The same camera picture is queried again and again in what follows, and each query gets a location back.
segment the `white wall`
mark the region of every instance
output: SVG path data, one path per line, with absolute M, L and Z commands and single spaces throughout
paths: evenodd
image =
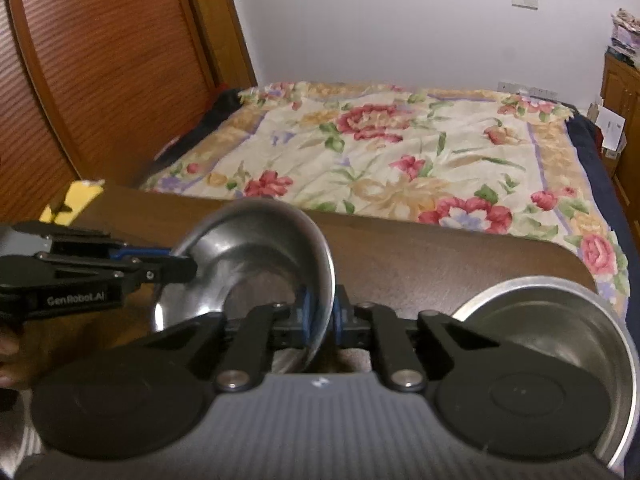
M 600 91 L 610 14 L 640 0 L 235 0 L 260 84 L 370 80 L 495 89 L 586 106 Z

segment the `bedsheet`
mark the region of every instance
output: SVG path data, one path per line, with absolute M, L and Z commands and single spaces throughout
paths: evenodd
M 628 261 L 593 199 L 564 105 L 491 91 L 279 83 L 143 189 L 548 240 L 624 317 Z

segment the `white paper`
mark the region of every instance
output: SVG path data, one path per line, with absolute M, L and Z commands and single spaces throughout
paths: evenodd
M 604 106 L 600 107 L 600 113 L 596 119 L 596 126 L 602 130 L 604 141 L 602 147 L 617 151 L 622 136 L 622 128 L 625 127 L 625 118 L 613 113 Z

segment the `bowl rim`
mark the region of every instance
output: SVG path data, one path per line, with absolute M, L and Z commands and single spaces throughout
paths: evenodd
M 329 248 L 329 243 L 326 241 L 324 234 L 309 215 L 293 205 L 273 198 L 245 197 L 238 200 L 231 200 L 224 203 L 219 209 L 198 222 L 196 226 L 180 241 L 180 243 L 171 250 L 171 254 L 175 256 L 183 256 L 216 225 L 219 225 L 234 216 L 239 216 L 253 211 L 271 212 L 277 215 L 286 216 L 290 219 L 293 224 L 300 229 L 300 232 L 308 238 L 311 250 L 318 261 L 318 268 L 326 270 L 319 271 L 319 274 L 325 274 L 325 281 L 327 282 L 325 287 L 323 287 L 324 293 L 322 290 L 318 293 L 318 305 L 322 308 L 322 316 L 319 318 L 319 330 L 317 331 L 316 336 L 311 338 L 306 348 L 301 352 L 300 359 L 290 362 L 286 372 L 291 373 L 301 367 L 301 362 L 302 368 L 309 366 L 313 358 L 318 354 L 318 351 L 326 338 L 334 306 L 336 279 L 331 249 Z M 159 306 L 161 292 L 161 287 L 156 287 L 154 294 L 154 297 L 156 298 L 155 309 Z M 155 320 L 152 320 L 152 328 L 154 332 L 157 332 L 159 329 Z
M 638 358 L 638 350 L 636 349 L 636 345 L 633 341 L 633 338 L 631 337 L 631 334 L 626 328 L 625 323 L 613 310 L 613 307 L 609 304 L 608 301 L 604 300 L 588 288 L 564 278 L 556 278 L 553 276 L 524 276 L 521 278 L 513 278 L 512 280 L 506 280 L 504 282 L 497 283 L 497 285 L 491 286 L 490 288 L 480 292 L 476 296 L 463 303 L 452 314 L 452 317 L 458 321 L 466 321 L 476 310 L 480 309 L 489 301 L 503 296 L 507 292 L 513 292 L 514 290 L 521 290 L 524 288 L 542 287 L 554 288 L 556 290 L 575 294 L 585 301 L 594 303 L 613 325 L 625 347 L 626 355 L 631 365 L 631 409 L 629 418 L 626 423 L 625 431 L 622 434 L 622 438 L 620 439 L 620 443 L 618 444 L 618 447 L 613 453 L 611 459 L 609 459 L 609 462 L 607 463 L 607 466 L 611 469 L 619 468 L 623 465 L 626 452 L 628 451 L 629 446 L 631 446 L 633 437 L 636 434 L 638 418 L 640 416 L 640 406 L 638 406 L 638 371 L 640 368 L 640 360 Z

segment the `yellow object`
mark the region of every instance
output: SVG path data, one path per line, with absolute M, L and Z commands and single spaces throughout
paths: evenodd
M 71 211 L 62 211 L 54 214 L 50 206 L 46 206 L 40 215 L 40 221 L 47 224 L 69 225 L 91 203 L 91 201 L 102 193 L 102 184 L 90 180 L 77 180 L 69 186 L 66 192 L 65 205 Z

